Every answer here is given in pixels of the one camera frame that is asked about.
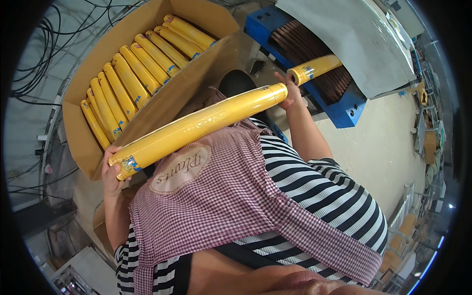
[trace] concrete floor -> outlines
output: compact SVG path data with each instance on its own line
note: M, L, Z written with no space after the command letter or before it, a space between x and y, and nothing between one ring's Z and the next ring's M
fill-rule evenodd
M252 2L237 7L233 9L233 17L243 29L248 13L270 3ZM246 67L252 42L249 36L241 34L237 68L244 70ZM277 82L273 76L276 70L281 72L268 62L253 80L257 86L274 84ZM387 219L403 194L404 184L414 182L415 191L424 190L425 163L413 152L410 134L414 127L415 110L410 94L404 97L394 94L367 101L361 118L352 128L336 129L323 114L313 117L328 141L335 160L371 193ZM274 107L269 110L269 114L290 138L285 112ZM94 243L106 253L92 229L93 214L102 202L101 190L101 181L90 182L81 171L78 172L74 188L77 220Z

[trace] brown conveyor roller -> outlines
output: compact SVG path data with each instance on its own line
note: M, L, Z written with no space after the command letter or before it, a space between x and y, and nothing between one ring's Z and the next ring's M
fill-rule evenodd
M293 20L272 32L272 39L282 48L294 64L333 54L326 44L299 21ZM351 82L344 66L335 68L313 80L327 105L338 102Z

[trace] hand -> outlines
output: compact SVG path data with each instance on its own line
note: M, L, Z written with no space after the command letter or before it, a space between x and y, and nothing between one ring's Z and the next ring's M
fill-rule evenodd
M105 150L105 156L103 157L103 167L101 169L103 196L118 197L121 193L121 188L125 184L124 181L119 181L117 179L117 175L120 172L120 165L115 164L110 167L108 164L108 158L119 150L121 150L121 146L115 145L109 145Z
M288 74L285 78L282 77L282 75L278 72L275 72L274 75L275 78L277 78L279 82L285 84L288 89L287 98L283 102L278 104L279 107L283 108L286 111L295 103L303 103L302 95L300 94L300 89L292 81L292 74Z

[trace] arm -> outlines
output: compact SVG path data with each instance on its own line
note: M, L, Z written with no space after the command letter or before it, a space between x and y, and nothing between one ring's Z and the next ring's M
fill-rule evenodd
M120 245L126 243L129 234L129 203L134 194L125 194L121 188L125 184L119 181L116 176L119 172L119 165L113 167L108 165L108 158L118 152L121 147L109 145L103 157L103 168L101 178L103 181L103 205L105 206L105 225L111 247L116 250Z
M292 75L287 75L284 79L276 72L275 77L288 89L286 100L281 102L279 106L287 113L293 148L305 162L312 159L332 158L333 154L328 143L304 105L300 90L292 82Z

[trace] yellow cylinder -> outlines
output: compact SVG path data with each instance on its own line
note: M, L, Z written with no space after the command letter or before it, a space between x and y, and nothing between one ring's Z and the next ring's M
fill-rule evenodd
M146 38L149 39L152 43L154 43L160 49L158 49L157 51L162 51L172 61L172 63L178 67L178 69L176 69L175 67L170 68L163 66L160 63L160 59L156 59L157 54L154 54L154 49L152 49L152 47L150 46L147 46L147 43L144 41L143 37L144 36L142 34L138 34L135 37L135 41L138 42L138 44L141 45L147 53L149 53L149 55L151 55L151 57L161 66L164 71L166 71L167 75L169 75L170 77L177 74L179 69L183 68L188 63L188 59L182 54L180 54L177 49L172 47L172 45L167 43L167 41L162 39L154 31L149 30L146 32Z
M110 145L110 141L108 141L107 136L100 128L100 125L95 116L93 115L92 110L90 109L89 104L87 103L87 100L81 101L80 107L82 108L82 112L84 112L85 119L87 119L90 129L92 130L93 134L95 134L95 137L101 145L101 148L105 150L107 146Z
M108 138L108 141L110 141L111 143L114 142L113 136L111 136L111 132L108 130L107 127L105 127L105 120L103 119L103 116L101 115L100 110L98 109L97 100L95 99L95 96L93 95L93 90L91 88L87 90L87 102L88 101L90 101L89 102L90 109L92 110L92 113L97 118L101 129L103 130L103 132Z
M111 132L113 140L116 140L121 133L121 128L118 125L118 122L115 120L115 116L108 105L105 95L101 90L100 84L98 83L98 78L93 78L90 81L90 86L92 87L93 95L97 101L98 111L101 113L104 126Z
M192 38L190 38L189 36L187 36L184 32L180 31L179 29L177 29L175 26L172 26L170 25L169 23L166 23L164 22L162 24L162 26L168 28L169 30L173 31L174 33L176 33L177 35L179 35L180 37L184 38L185 40L189 41L189 42L192 42L193 44L197 45L198 47L200 47L201 50L205 50L206 48L200 46L199 44L195 43L195 40L192 40Z
M301 84L342 65L343 64L336 55L329 54L290 68L287 70L287 74L292 74L294 76L295 85L300 86Z
M125 87L119 80L117 73L115 73L115 70L111 66L111 63L107 62L103 66L103 71L105 71L105 74L107 75L111 88L115 92L116 98L118 99L118 102L121 106L121 109L124 111L126 118L128 118L128 121L131 121L138 109L133 104L133 101L131 100L128 95L128 92L126 92Z
M128 48L128 45L123 45L119 48L119 53L125 58L126 62L132 68L138 79L143 83L144 87L149 91L151 96L154 96L160 87L159 82L152 76L146 67L139 61L136 55Z
M180 37L179 35L164 26L158 25L154 28L154 32L156 32L156 34L161 36L162 38L166 39L169 43L172 43L174 46L179 48L186 56L190 57L190 59L196 58L197 55L202 52L202 49L200 47L198 47L192 42L185 40L184 38Z
M188 36L188 38L190 38L193 43L197 44L203 50L212 46L216 42L215 39L211 38L207 34L203 33L193 25L189 24L188 22L182 20L177 16L168 14L164 17L164 22L168 23L170 27L175 27L178 32L182 32L183 34Z
M157 80L157 82L159 82L159 84L164 85L168 82L169 75L167 75L166 72L164 72L164 70L159 67L159 65L152 59L152 57L149 56L149 54L147 54L147 52L138 43L131 44L130 49L136 55L136 57L143 63L146 69L148 69L148 71Z
M124 180L159 159L212 132L266 110L287 97L283 83L265 86L217 102L184 116L124 146L108 164L118 163Z
M139 82L138 78L135 76L121 54L117 53L113 56L111 65L115 69L115 72L126 90L128 90L128 93L131 95L131 99L135 105L138 109L141 109L146 101L151 98L146 88L141 84L141 82Z
M115 120L118 122L118 126L123 130L126 125L128 125L128 119L126 118L125 114L121 110L121 107L118 104L117 99L115 98L115 94L113 93L110 84L108 84L108 80L105 77L104 72L99 72L98 75L98 83L101 86L101 90L103 91L103 95L105 95L105 99L107 100L108 106L115 117Z

